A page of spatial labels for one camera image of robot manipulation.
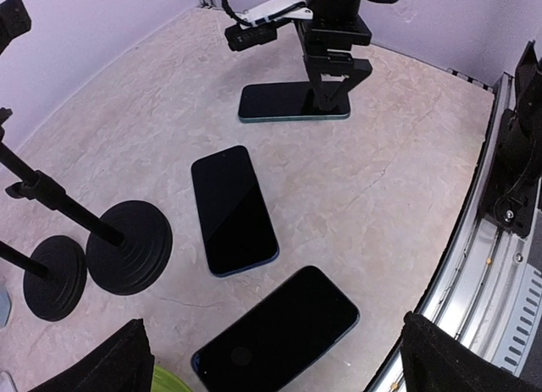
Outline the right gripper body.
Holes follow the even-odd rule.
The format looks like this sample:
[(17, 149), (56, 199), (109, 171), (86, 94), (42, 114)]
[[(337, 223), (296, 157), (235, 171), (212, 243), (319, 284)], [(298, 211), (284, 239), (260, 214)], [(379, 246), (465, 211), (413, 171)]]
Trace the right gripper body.
[(307, 70), (350, 70), (353, 46), (368, 46), (372, 31), (360, 17), (343, 22), (298, 19), (296, 31)]

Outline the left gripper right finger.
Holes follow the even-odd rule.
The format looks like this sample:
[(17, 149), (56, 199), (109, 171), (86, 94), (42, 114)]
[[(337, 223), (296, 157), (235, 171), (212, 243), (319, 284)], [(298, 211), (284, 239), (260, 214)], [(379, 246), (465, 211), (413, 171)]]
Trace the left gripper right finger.
[(408, 392), (538, 389), (477, 356), (421, 314), (406, 314), (401, 337), (401, 362)]

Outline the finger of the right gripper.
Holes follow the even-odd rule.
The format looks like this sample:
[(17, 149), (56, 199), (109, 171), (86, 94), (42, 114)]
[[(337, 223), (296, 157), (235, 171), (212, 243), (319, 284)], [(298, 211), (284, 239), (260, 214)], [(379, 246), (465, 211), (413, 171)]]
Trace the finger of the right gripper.
[(314, 93), (315, 106), (322, 111), (331, 111), (334, 108), (332, 101), (327, 98), (324, 91), (323, 75), (328, 75), (329, 65), (307, 65), (306, 71)]
[(325, 82), (326, 104), (332, 110), (348, 98), (348, 93), (367, 79), (373, 72), (372, 64), (368, 59), (354, 58), (348, 63), (337, 64), (329, 73), (335, 78)]

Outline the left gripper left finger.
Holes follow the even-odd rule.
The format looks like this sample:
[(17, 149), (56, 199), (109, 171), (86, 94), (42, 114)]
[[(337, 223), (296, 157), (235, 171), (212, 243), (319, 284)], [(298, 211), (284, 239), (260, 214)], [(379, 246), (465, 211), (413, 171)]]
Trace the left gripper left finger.
[(97, 348), (35, 391), (149, 391), (155, 357), (144, 322), (132, 319)]

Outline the short black clamp stand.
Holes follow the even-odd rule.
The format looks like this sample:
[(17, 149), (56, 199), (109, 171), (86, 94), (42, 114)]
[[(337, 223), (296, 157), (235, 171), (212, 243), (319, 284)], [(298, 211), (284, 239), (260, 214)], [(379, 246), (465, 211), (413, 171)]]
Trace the short black clamp stand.
[(8, 196), (35, 200), (90, 232), (86, 265), (103, 290), (114, 295), (137, 294), (155, 283), (167, 267), (173, 248), (172, 229), (166, 216), (150, 202), (120, 202), (98, 217), (5, 144), (1, 145), (1, 164), (19, 178), (6, 189)]

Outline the black phone blue case bottom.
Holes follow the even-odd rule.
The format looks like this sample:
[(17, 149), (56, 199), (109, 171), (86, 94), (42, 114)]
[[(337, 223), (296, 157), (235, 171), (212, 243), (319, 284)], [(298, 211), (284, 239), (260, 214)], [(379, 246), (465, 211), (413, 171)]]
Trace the black phone blue case bottom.
[(191, 367), (209, 391), (279, 391), (359, 319), (347, 295), (306, 266), (196, 351)]

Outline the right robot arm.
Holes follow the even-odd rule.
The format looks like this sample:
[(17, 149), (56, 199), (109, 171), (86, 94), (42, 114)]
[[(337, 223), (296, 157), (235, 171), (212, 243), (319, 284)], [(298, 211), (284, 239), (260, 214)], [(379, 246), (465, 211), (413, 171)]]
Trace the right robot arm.
[(373, 72), (369, 60), (351, 55), (354, 46), (366, 47), (372, 39), (360, 5), (361, 0), (307, 0), (312, 18), (296, 22), (313, 105), (322, 112), (338, 107)]

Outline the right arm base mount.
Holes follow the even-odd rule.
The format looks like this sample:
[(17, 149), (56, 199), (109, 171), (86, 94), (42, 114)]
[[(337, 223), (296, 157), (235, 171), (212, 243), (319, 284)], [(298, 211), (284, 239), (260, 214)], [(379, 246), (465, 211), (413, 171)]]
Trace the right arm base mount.
[(535, 41), (514, 77), (515, 106), (498, 118), (499, 132), (480, 210), (507, 232), (529, 235), (541, 178), (541, 57)]

